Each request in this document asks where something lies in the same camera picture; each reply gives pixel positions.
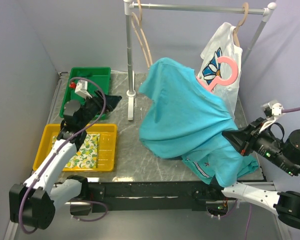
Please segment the pink plastic hanger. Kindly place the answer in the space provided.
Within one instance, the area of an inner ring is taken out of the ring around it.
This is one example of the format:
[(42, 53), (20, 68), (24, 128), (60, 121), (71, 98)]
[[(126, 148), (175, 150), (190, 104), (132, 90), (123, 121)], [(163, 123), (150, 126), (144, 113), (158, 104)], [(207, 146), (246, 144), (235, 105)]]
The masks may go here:
[(218, 85), (229, 86), (233, 84), (239, 75), (239, 68), (236, 61), (228, 56), (214, 56), (208, 67), (212, 67), (212, 79), (210, 83), (204, 79), (204, 77), (208, 77), (207, 74), (203, 75), (202, 78), (196, 76), (196, 80), (210, 93), (212, 93)]

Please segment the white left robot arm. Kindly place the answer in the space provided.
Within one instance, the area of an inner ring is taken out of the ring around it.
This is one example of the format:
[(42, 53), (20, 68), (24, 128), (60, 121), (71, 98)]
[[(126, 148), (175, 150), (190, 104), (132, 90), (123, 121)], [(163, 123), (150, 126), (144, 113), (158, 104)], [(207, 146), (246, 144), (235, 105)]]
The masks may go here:
[(24, 182), (14, 184), (9, 190), (9, 217), (20, 227), (34, 230), (46, 229), (53, 221), (56, 210), (66, 202), (84, 201), (90, 196), (86, 177), (71, 175), (61, 185), (55, 186), (67, 162), (83, 145), (87, 129), (100, 117), (112, 112), (121, 101), (120, 95), (107, 95), (95, 91), (81, 104), (70, 100), (64, 105), (63, 120), (52, 150), (39, 168)]

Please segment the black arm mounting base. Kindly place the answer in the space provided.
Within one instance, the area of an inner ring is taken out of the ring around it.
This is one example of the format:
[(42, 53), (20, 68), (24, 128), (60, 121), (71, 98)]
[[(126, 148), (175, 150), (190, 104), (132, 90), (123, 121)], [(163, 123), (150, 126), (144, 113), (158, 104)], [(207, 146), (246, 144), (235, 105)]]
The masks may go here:
[(70, 214), (82, 218), (110, 211), (206, 211), (208, 203), (221, 205), (224, 213), (230, 198), (221, 190), (202, 181), (90, 182), (83, 196), (70, 200)]

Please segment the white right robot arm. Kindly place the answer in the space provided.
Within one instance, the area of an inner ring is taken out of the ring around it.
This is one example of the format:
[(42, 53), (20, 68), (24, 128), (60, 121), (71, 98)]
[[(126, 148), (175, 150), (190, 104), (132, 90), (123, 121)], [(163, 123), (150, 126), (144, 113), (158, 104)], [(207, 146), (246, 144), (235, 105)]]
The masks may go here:
[[(300, 129), (294, 130), (286, 141), (274, 136), (264, 118), (258, 118), (247, 127), (223, 131), (222, 135), (237, 152), (247, 156), (256, 152), (289, 176), (300, 175)], [(221, 182), (209, 186), (209, 195), (218, 200), (223, 196), (236, 198), (264, 208), (284, 224), (300, 230), (300, 193), (295, 191), (267, 191), (235, 182), (226, 187)]]

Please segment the light blue t shirt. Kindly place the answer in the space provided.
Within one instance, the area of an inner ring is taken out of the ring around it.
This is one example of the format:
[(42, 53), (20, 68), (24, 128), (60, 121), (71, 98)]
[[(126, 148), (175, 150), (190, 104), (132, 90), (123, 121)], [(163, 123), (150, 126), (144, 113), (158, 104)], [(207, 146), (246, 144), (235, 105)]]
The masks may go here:
[(155, 156), (182, 161), (242, 156), (222, 136), (237, 129), (226, 104), (197, 82), (192, 68), (163, 57), (149, 68), (139, 92), (151, 100), (139, 140)]

